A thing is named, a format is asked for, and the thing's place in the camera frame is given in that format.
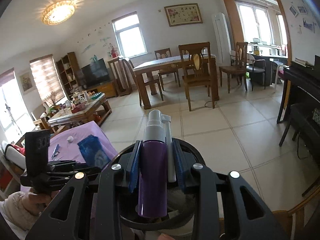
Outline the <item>left hand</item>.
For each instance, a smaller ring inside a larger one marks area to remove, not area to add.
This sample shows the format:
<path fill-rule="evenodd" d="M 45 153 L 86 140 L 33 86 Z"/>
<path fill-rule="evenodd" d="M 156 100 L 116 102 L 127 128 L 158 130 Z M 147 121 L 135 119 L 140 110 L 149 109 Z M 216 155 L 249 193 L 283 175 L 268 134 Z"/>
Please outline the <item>left hand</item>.
<path fill-rule="evenodd" d="M 58 193 L 59 191 L 53 191 L 50 195 L 36 194 L 30 190 L 22 197 L 22 205 L 31 215 L 38 216 Z"/>

